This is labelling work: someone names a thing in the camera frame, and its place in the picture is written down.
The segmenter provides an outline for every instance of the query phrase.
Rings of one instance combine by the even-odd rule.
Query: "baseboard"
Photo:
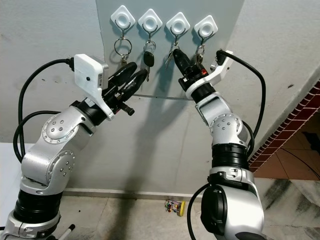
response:
[[[95,188],[66,188],[63,192],[64,196],[82,196],[82,197],[100,197],[100,198],[124,198],[124,199],[151,199],[151,200],[176,200],[189,201],[192,194],[183,193],[167,193],[152,191],[123,191],[111,189],[95,189]],[[201,202],[202,195],[198,195],[195,202]]]

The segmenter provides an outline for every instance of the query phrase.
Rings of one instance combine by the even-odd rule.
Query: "red brick wall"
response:
[[[249,160],[255,172],[320,108],[320,80]]]

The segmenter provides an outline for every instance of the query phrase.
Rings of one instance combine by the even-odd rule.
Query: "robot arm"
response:
[[[180,49],[175,49],[173,56],[183,74],[179,83],[186,96],[195,101],[212,135],[212,168],[201,201],[202,224],[218,240],[263,240],[264,212],[254,175],[249,171],[244,124],[213,87],[225,76],[232,60],[227,57],[218,62],[209,74]],[[190,219],[188,228],[191,239],[195,239]]]
[[[137,65],[127,64],[108,78],[108,65],[85,54],[74,61],[74,78],[87,96],[44,124],[38,141],[21,163],[22,179],[15,209],[9,214],[1,240],[52,239],[60,219],[60,200],[80,151],[105,119],[111,121],[147,77]]]

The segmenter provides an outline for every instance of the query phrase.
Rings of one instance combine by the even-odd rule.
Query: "white wall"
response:
[[[228,49],[266,79],[266,110],[257,145],[316,80],[310,77],[320,65],[319,11],[318,0],[244,2]],[[103,58],[103,46],[92,0],[2,0],[0,34],[0,140],[11,142],[26,78],[43,63],[67,55]],[[261,96],[255,76],[234,63],[216,89],[235,112],[255,125]],[[24,112],[59,111],[81,99],[67,66],[55,66],[30,85]],[[121,112],[98,127],[78,159],[69,186],[192,193],[205,183],[211,137],[194,104],[133,97],[129,105],[136,110],[132,117]],[[27,124],[27,142],[37,140],[47,118],[39,116]]]

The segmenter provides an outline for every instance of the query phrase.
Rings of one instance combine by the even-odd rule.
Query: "black cable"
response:
[[[210,183],[207,183],[205,185],[203,185],[202,187],[200,187],[191,197],[189,205],[188,205],[188,209],[186,212],[186,223],[188,225],[188,231],[190,234],[190,237],[192,240],[196,240],[196,237],[194,235],[194,231],[192,230],[192,225],[191,225],[191,208],[192,208],[192,204],[194,203],[196,197],[203,191],[205,190],[207,187],[210,186]]]
[[[316,177],[320,180],[320,175],[311,166],[309,166],[305,161],[303,161],[301,158],[297,157],[296,155],[294,155],[293,153],[289,152],[288,150],[286,150],[284,148],[280,148],[280,149],[286,151],[287,153],[291,154],[292,156],[294,156],[295,158],[297,158],[301,162],[303,162],[316,175]]]
[[[28,116],[26,116],[21,122],[20,124],[18,125],[18,127],[16,128],[15,132],[14,132],[14,135],[13,135],[13,150],[14,150],[14,154],[16,155],[16,157],[18,158],[19,162],[21,163],[22,162],[22,159],[24,157],[24,154],[20,154],[19,152],[19,148],[18,148],[18,137],[19,135],[21,134],[22,132],[22,129],[23,129],[23,126],[25,125],[25,123],[33,118],[34,116],[37,116],[37,115],[42,115],[42,114],[59,114],[60,112],[59,111],[36,111],[36,112],[33,112],[31,114],[29,114]]]
[[[248,153],[247,153],[247,155],[249,157],[252,154],[254,147],[255,147],[255,136],[254,136],[254,133],[252,132],[251,127],[248,125],[248,123],[246,123],[245,121],[242,121],[242,122],[250,134],[250,141],[249,141]]]
[[[25,92],[31,83],[31,81],[43,70],[47,69],[48,67],[55,65],[55,64],[70,64],[70,59],[57,59],[53,60],[51,62],[46,63],[45,65],[42,65],[39,67],[34,73],[31,74],[31,76],[25,81],[19,95],[19,102],[18,102],[18,124],[20,124],[23,120],[23,103],[24,103],[24,96]],[[20,149],[21,149],[21,155],[24,156],[26,154],[25,150],[25,138],[24,138],[24,130],[23,128],[21,129],[20,133]]]
[[[223,50],[218,50],[216,52],[216,56],[217,58],[220,57],[220,55],[224,55],[228,58],[233,59],[234,61],[236,61],[237,63],[243,65],[244,67],[246,67],[247,69],[249,69],[251,72],[253,72],[260,80],[261,82],[261,90],[262,90],[262,94],[261,94],[261,106],[260,106],[260,113],[259,113],[259,117],[258,120],[256,122],[256,126],[254,128],[253,131],[253,136],[256,137],[257,133],[259,131],[261,122],[262,122],[262,118],[264,116],[264,111],[265,111],[265,105],[266,105],[266,82],[264,77],[261,75],[260,72],[258,72],[258,70],[256,70],[253,66],[251,66],[250,64],[246,63],[245,61],[243,61],[242,59],[236,57],[235,55],[232,55],[226,51]]]

